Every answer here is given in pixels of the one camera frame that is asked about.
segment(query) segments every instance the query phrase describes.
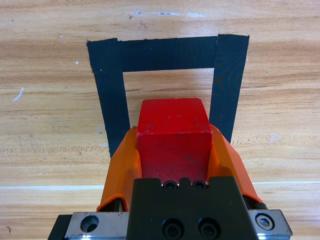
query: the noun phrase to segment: red block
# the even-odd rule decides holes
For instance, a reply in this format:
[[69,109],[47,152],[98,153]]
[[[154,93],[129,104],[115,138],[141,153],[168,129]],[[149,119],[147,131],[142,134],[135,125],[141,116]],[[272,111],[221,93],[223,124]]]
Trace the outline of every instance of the red block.
[[199,98],[144,100],[136,136],[143,178],[206,181],[213,133]]

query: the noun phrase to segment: black tape square outline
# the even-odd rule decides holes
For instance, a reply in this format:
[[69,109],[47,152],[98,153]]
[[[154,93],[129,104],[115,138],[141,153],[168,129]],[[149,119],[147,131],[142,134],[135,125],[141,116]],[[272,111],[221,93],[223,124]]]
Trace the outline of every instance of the black tape square outline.
[[88,41],[110,156],[130,129],[123,72],[214,68],[209,121],[230,142],[249,36]]

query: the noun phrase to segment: black tape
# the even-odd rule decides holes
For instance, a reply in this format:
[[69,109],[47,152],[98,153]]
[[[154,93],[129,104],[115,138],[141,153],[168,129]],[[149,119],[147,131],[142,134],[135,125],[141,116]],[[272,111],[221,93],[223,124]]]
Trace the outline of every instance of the black tape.
[[119,41],[123,72],[215,67],[216,36]]
[[88,41],[87,47],[112,157],[130,129],[118,40]]
[[88,41],[110,156],[130,129],[122,72],[214,68],[210,123],[230,142],[248,36]]
[[218,35],[209,121],[230,143],[249,36]]

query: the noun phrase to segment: metal plate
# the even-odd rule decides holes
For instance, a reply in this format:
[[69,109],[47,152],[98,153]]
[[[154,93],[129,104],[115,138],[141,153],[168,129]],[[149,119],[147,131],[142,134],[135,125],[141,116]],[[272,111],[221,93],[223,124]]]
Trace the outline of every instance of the metal plate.
[[[289,240],[292,236],[292,231],[281,210],[261,209],[249,210],[248,212],[259,240]],[[261,216],[267,216],[267,221],[272,221],[270,223],[272,227],[261,226],[258,223]]]
[[65,238],[123,240],[127,236],[128,218],[129,212],[75,212]]

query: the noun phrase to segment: wooden table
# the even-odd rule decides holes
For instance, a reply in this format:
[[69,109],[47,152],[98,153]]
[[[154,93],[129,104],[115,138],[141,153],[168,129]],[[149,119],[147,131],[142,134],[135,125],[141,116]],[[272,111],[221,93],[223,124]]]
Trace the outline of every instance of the wooden table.
[[[58,214],[100,203],[110,157],[87,40],[217,34],[250,35],[231,144],[292,239],[320,239],[317,0],[0,1],[0,239],[46,239]],[[213,69],[124,81],[132,126],[144,99],[210,107]]]

